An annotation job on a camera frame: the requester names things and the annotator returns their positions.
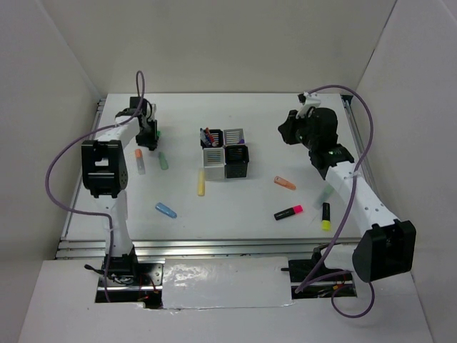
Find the red gel pen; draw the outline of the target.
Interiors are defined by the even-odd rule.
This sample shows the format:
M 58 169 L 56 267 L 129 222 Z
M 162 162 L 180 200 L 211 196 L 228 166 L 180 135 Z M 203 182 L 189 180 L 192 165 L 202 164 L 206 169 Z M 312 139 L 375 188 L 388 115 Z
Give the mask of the red gel pen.
M 205 146 L 207 146 L 207 147 L 213 146 L 214 145 L 213 137 L 209 133 L 209 130 L 208 129 L 202 129 L 201 131 L 203 132 Z

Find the red ballpoint pen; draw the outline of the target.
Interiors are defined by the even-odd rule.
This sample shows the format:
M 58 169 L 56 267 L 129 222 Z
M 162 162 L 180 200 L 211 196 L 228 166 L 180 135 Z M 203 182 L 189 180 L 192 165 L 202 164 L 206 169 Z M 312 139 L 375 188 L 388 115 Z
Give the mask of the red ballpoint pen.
M 205 128 L 205 135 L 209 141 L 209 144 L 212 147 L 217 147 L 217 143 L 215 142 L 213 136 L 211 135 L 210 129 L 208 127 Z

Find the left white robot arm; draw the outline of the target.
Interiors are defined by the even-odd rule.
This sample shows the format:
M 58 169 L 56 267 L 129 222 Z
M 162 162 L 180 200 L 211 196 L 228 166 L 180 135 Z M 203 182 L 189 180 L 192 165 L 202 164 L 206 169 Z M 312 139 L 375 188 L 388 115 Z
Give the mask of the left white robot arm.
M 132 96 L 129 107 L 115 116 L 114 128 L 81 145 L 84 187 L 94 198 L 97 210 L 108 216 L 103 220 L 106 247 L 101 271 L 125 285 L 140 279 L 141 268 L 127 229 L 129 175 L 124 148 L 131 140 L 149 151 L 157 148 L 155 113 L 155 104 Z

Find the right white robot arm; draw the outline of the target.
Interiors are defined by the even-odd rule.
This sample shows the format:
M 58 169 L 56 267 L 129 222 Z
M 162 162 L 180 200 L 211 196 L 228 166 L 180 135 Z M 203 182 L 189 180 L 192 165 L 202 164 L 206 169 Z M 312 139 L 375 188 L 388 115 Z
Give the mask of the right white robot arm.
M 327 280 L 337 269 L 355 273 L 363 282 L 409 272 L 413 265 L 416 228 L 401 221 L 381 202 L 357 170 L 358 161 L 338 142 L 338 119 L 328 108 L 291 110 L 278 127 L 286 144 L 302 144 L 322 179 L 346 205 L 361 233 L 358 244 L 330 244 L 313 260 L 311 271 Z

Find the orange capped clear highlighter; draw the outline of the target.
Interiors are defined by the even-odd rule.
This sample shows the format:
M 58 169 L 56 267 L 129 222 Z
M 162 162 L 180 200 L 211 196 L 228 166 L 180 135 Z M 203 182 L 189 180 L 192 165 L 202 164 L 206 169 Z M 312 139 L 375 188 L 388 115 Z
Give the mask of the orange capped clear highlighter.
M 140 149 L 136 149 L 134 153 L 136 158 L 137 171 L 140 175 L 144 175 L 146 173 L 146 170 L 144 165 L 143 153 Z

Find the orange transparent correction tape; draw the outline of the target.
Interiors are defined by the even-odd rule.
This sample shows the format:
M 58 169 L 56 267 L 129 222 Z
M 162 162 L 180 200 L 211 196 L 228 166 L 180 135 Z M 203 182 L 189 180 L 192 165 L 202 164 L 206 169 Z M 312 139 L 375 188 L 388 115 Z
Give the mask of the orange transparent correction tape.
M 279 176 L 276 176 L 274 177 L 274 183 L 281 186 L 281 187 L 284 187 L 286 189 L 289 189 L 289 190 L 296 190 L 296 185 L 291 183 L 290 181 L 282 178 L 282 177 L 279 177 Z

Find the white back-right pen holder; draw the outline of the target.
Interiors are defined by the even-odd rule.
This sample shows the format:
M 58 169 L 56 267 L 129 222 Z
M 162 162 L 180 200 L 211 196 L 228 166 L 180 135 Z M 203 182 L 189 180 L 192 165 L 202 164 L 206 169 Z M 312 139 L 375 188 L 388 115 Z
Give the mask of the white back-right pen holder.
M 223 135 L 224 135 L 224 145 L 225 146 L 240 145 L 240 144 L 238 144 L 238 138 L 241 135 L 243 135 L 244 140 L 245 140 L 243 129 L 224 129 Z

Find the black front-right pen holder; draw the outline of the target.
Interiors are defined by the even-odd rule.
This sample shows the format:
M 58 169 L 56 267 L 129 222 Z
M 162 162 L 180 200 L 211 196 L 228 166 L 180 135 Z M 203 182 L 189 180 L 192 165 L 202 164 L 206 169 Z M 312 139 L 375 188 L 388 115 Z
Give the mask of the black front-right pen holder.
M 244 144 L 225 147 L 225 174 L 227 179 L 246 178 L 249 154 Z

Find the white front-left pen holder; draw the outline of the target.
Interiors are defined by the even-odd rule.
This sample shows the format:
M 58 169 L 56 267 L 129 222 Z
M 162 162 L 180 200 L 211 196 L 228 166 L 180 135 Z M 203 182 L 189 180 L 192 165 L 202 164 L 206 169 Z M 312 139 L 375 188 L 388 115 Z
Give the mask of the white front-left pen holder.
M 223 147 L 203 149 L 203 168 L 206 181 L 225 179 L 225 150 Z

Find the pink pastel highlighter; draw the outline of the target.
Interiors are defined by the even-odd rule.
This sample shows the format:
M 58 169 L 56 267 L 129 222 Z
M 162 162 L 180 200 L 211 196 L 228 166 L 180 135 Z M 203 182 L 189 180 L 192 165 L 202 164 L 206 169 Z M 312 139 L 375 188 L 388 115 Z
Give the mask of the pink pastel highlighter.
M 128 219 L 128 198 L 127 198 L 127 193 L 124 192 L 124 195 L 123 195 L 123 202 L 124 202 L 124 216 L 125 216 L 125 220 Z

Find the black back-left pen holder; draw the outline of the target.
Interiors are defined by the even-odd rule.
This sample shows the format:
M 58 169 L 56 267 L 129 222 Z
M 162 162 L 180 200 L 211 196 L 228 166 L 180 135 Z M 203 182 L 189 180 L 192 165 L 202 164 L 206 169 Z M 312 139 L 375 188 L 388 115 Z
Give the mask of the black back-left pen holder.
M 215 142 L 217 143 L 217 147 L 208 147 L 208 148 L 219 148 L 224 145 L 224 135 L 220 129 L 210 129 L 211 135 L 213 136 Z

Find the yellow pastel highlighter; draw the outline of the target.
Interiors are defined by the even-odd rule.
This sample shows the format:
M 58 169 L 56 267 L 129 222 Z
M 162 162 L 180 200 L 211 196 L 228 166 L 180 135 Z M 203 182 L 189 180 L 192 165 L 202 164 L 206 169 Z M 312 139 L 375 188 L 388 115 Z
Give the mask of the yellow pastel highlighter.
M 206 191 L 205 181 L 206 181 L 205 172 L 203 169 L 201 169 L 199 171 L 198 186 L 197 186 L 197 195 L 199 197 L 203 197 L 205 195 L 205 191 Z

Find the pink black highlighter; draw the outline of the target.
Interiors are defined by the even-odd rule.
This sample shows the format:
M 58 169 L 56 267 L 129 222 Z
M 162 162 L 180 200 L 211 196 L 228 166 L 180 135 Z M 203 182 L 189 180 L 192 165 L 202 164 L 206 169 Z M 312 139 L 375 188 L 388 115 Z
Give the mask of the pink black highlighter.
M 288 209 L 284 209 L 279 211 L 273 215 L 276 221 L 295 216 L 303 212 L 303 207 L 301 205 L 296 205 L 294 207 L 290 207 Z

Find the aluminium rail frame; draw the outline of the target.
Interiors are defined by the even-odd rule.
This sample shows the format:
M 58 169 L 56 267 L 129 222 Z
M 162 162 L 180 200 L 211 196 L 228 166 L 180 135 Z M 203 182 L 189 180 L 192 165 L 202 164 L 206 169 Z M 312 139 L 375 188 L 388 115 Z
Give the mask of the aluminium rail frame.
M 328 185 L 311 166 L 307 150 L 287 146 L 277 127 L 295 104 L 292 94 L 155 94 L 162 135 L 159 149 L 169 169 L 161 170 L 155 153 L 145 151 L 146 173 L 137 171 L 134 147 L 126 148 L 129 168 L 129 234 L 141 257 L 245 254 L 292 254 L 328 242 L 321 208 L 313 203 Z M 250 162 L 246 178 L 206 183 L 197 195 L 202 151 L 196 130 L 204 123 L 220 129 L 242 128 Z M 296 185 L 274 183 L 282 177 Z M 161 202 L 177 213 L 172 219 L 155 209 Z M 334 191 L 331 224 L 337 227 L 346 205 Z M 303 212 L 276 221 L 273 215 L 301 205 Z M 349 219 L 340 242 L 355 244 L 361 233 Z

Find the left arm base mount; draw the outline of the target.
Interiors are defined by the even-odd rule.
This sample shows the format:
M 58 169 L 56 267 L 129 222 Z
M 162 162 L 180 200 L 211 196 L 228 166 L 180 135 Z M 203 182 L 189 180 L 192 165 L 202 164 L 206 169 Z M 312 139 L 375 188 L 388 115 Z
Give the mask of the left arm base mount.
M 95 302 L 102 303 L 140 303 L 149 309 L 163 306 L 162 289 L 164 277 L 163 263 L 139 262 L 133 271 L 109 272 L 104 280 L 102 267 L 95 268 L 85 264 L 84 269 L 99 277 Z

